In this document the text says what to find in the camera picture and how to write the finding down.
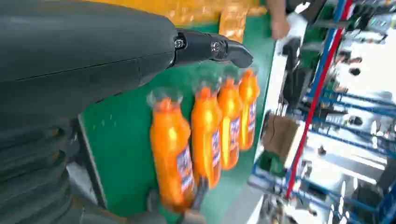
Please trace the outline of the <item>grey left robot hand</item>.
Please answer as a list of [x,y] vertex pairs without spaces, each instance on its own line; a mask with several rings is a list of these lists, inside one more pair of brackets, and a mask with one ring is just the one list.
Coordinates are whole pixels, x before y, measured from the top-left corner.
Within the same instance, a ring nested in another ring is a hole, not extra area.
[[222,35],[176,28],[165,16],[84,0],[0,3],[0,221],[3,224],[163,224],[149,210],[120,217],[71,190],[72,121],[105,98],[180,65],[249,67]]

